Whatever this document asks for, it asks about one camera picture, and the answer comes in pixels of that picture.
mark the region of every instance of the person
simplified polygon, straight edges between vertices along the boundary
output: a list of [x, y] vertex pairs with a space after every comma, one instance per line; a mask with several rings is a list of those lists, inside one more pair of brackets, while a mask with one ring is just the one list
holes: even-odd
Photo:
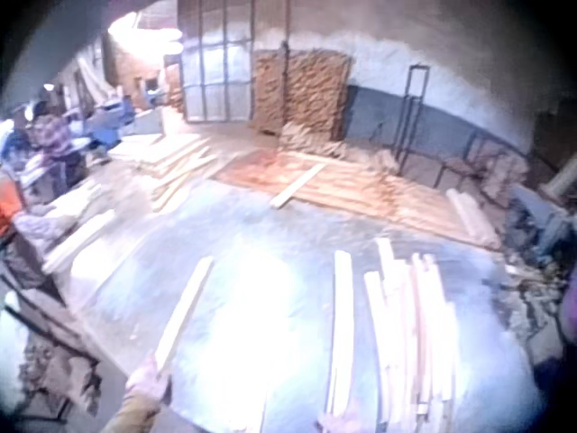
[[169, 376], [159, 373], [154, 356], [149, 356], [129, 377], [122, 407], [101, 433], [148, 433], [168, 389]]
[[71, 216], [49, 217], [50, 206], [26, 209], [10, 172], [0, 165], [0, 252], [5, 266], [23, 290], [38, 289], [64, 303], [56, 283], [41, 269], [34, 244], [55, 244], [75, 224]]
[[14, 129], [6, 137], [4, 148], [2, 149], [2, 161], [9, 165], [14, 171], [23, 171], [26, 162], [33, 155], [30, 137], [26, 132], [25, 107], [19, 107], [14, 111]]
[[84, 165], [80, 153], [72, 146], [68, 123], [52, 114], [46, 101], [37, 103], [32, 112], [32, 138], [44, 154], [44, 163], [60, 163], [64, 167], [67, 188], [72, 188], [84, 178]]

